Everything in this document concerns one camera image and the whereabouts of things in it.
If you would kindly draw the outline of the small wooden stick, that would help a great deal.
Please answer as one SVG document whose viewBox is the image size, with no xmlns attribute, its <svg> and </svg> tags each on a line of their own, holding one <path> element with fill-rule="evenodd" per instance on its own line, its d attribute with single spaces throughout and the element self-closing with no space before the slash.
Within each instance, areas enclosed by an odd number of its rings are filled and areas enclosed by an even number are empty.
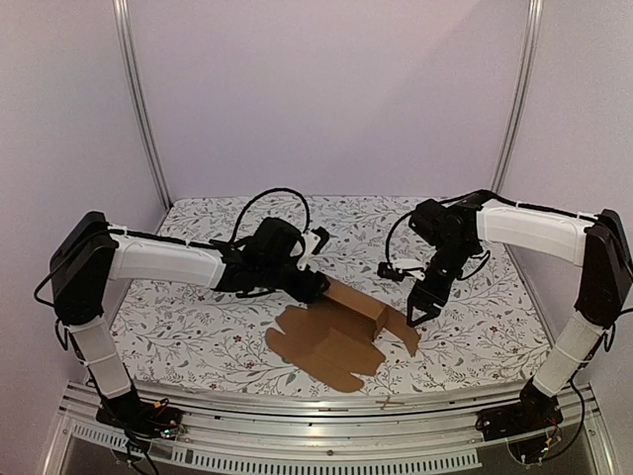
<svg viewBox="0 0 633 475">
<path fill-rule="evenodd" d="M 385 409 L 390 407 L 403 406 L 405 402 L 393 399 L 391 395 L 388 395 L 380 400 L 377 400 L 376 404 L 379 406 L 379 409 L 381 411 L 384 411 Z"/>
</svg>

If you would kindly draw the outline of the aluminium front rail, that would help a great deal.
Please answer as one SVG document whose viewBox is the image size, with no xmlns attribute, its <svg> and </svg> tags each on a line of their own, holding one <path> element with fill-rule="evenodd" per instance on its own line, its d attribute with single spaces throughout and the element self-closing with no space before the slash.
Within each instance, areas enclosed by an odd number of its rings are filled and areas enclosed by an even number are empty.
<svg viewBox="0 0 633 475">
<path fill-rule="evenodd" d="M 560 440 L 541 463 L 523 465 L 505 439 L 485 441 L 477 412 L 514 402 L 519 385 L 392 396 L 248 395 L 139 383 L 168 398 L 183 429 L 150 446 L 161 474 L 616 474 L 605 423 L 590 386 L 559 397 Z"/>
</svg>

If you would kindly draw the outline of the left aluminium frame post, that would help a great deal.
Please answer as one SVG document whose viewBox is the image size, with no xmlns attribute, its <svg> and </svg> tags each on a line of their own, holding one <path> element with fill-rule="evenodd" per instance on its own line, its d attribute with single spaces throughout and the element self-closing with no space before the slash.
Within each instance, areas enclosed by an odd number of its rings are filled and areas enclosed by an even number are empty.
<svg viewBox="0 0 633 475">
<path fill-rule="evenodd" d="M 141 84 L 129 2 L 125 0 L 114 0 L 112 4 L 124 72 L 130 90 L 141 145 L 159 201 L 162 207 L 166 211 L 169 211 L 173 205 L 173 200 L 160 160 Z"/>
</svg>

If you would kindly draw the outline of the aluminium frame post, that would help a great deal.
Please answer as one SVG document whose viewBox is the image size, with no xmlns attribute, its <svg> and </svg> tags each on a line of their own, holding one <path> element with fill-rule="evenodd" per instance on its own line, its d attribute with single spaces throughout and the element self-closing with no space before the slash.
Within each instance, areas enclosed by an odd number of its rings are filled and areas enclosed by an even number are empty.
<svg viewBox="0 0 633 475">
<path fill-rule="evenodd" d="M 538 51 L 543 6 L 543 0 L 530 0 L 528 2 L 525 32 L 519 56 L 518 71 L 511 107 L 492 180 L 491 188 L 496 193 L 499 193 L 502 190 L 509 172 L 512 154 L 518 138 L 525 105 L 527 103 L 531 75 Z"/>
<path fill-rule="evenodd" d="M 124 72 L 130 90 L 141 145 L 159 201 L 162 207 L 166 211 L 169 211 L 173 205 L 173 200 L 160 160 L 141 84 L 129 2 L 125 0 L 114 0 L 112 4 Z"/>
</svg>

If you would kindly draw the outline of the right aluminium frame post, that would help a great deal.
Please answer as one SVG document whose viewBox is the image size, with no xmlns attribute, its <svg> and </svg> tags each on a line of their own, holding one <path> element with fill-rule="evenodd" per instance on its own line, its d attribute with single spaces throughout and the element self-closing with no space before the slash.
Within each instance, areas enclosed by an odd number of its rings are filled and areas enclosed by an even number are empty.
<svg viewBox="0 0 633 475">
<path fill-rule="evenodd" d="M 512 154 L 518 138 L 525 105 L 527 103 L 531 75 L 538 51 L 543 6 L 543 0 L 530 0 L 528 2 L 525 32 L 519 56 L 518 71 L 511 107 L 492 180 L 491 188 L 496 193 L 499 193 L 502 190 L 509 172 Z"/>
</svg>

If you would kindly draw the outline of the floral patterned table mat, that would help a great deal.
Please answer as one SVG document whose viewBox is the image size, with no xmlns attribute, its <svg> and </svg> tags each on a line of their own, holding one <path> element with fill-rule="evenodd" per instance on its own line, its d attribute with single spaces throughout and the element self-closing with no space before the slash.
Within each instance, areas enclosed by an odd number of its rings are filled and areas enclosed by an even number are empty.
<svg viewBox="0 0 633 475">
<path fill-rule="evenodd" d="M 409 282 L 378 277 L 379 262 L 428 259 L 431 249 L 407 228 L 410 197 L 270 195 L 177 201 L 160 233 L 195 241 L 254 233 L 267 216 L 296 227 L 325 228 L 330 239 L 312 267 L 397 308 L 406 305 Z M 448 391 L 532 376 L 550 344 L 508 253 L 489 247 L 486 264 L 472 261 L 441 315 L 419 330 L 414 356 L 389 332 L 377 347 L 387 356 L 364 381 L 368 396 Z M 323 383 L 273 353 L 265 333 L 290 304 L 284 293 L 255 299 L 186 284 L 134 282 L 112 324 L 124 363 L 137 380 L 192 389 L 319 398 Z"/>
</svg>

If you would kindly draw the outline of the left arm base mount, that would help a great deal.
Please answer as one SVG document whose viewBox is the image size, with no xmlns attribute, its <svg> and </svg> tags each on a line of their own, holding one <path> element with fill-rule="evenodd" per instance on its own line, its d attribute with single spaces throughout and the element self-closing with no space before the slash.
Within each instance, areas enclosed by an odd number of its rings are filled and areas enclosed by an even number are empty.
<svg viewBox="0 0 633 475">
<path fill-rule="evenodd" d="M 184 413 L 172 407 L 167 399 L 150 403 L 136 393 L 128 393 L 114 399 L 105 398 L 96 420 L 137 438 L 174 439 L 181 432 L 183 416 Z"/>
</svg>

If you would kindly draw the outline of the brown cardboard box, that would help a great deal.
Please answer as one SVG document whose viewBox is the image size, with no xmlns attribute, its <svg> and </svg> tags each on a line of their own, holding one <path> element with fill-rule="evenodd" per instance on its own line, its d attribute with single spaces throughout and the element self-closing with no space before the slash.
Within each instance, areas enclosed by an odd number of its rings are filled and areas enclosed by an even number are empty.
<svg viewBox="0 0 633 475">
<path fill-rule="evenodd" d="M 420 336 L 397 309 L 338 280 L 331 279 L 324 295 L 305 308 L 288 306 L 265 333 L 269 349 L 341 393 L 363 388 L 364 376 L 374 376 L 387 356 L 375 346 L 382 331 L 417 352 Z"/>
</svg>

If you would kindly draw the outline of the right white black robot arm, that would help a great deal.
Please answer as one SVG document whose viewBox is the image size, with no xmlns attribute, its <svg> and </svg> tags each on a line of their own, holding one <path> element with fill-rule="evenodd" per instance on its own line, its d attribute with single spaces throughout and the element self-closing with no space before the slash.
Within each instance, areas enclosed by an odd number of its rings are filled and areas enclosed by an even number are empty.
<svg viewBox="0 0 633 475">
<path fill-rule="evenodd" d="M 625 302 L 632 289 L 632 255 L 619 215 L 610 209 L 567 212 L 478 190 L 423 201 L 408 226 L 434 251 L 407 297 L 411 327 L 439 316 L 465 264 L 486 243 L 538 253 L 581 272 L 568 321 L 511 411 L 518 430 L 534 430 L 548 418 L 560 390 L 589 363 L 604 334 L 630 311 Z"/>
</svg>

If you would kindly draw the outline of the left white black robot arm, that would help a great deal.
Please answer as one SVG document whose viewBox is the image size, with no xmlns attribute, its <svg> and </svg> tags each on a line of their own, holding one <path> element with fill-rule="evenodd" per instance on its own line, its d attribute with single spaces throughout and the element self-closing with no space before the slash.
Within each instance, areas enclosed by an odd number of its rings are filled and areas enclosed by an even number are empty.
<svg viewBox="0 0 633 475">
<path fill-rule="evenodd" d="M 109 282 L 152 280 L 204 287 L 249 298 L 282 291 L 308 304 L 329 287 L 309 266 L 329 240 L 324 228 L 300 231 L 266 218 L 251 237 L 208 243 L 159 237 L 110 224 L 89 212 L 49 262 L 36 289 L 51 289 L 51 307 L 67 329 L 95 386 L 110 400 L 110 415 L 126 429 L 147 419 L 143 402 L 131 395 L 133 382 L 104 321 L 103 297 Z"/>
</svg>

